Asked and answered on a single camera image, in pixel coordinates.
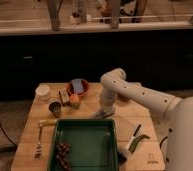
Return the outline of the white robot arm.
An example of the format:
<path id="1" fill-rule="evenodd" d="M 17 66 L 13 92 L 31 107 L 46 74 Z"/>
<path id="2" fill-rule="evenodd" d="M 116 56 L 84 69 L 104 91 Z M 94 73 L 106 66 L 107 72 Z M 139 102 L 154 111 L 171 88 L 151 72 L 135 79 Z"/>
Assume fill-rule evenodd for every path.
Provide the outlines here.
<path id="1" fill-rule="evenodd" d="M 102 104 L 112 106 L 116 94 L 132 99 L 170 120 L 165 171 L 193 171 L 193 96 L 180 98 L 126 81 L 116 68 L 100 78 Z"/>

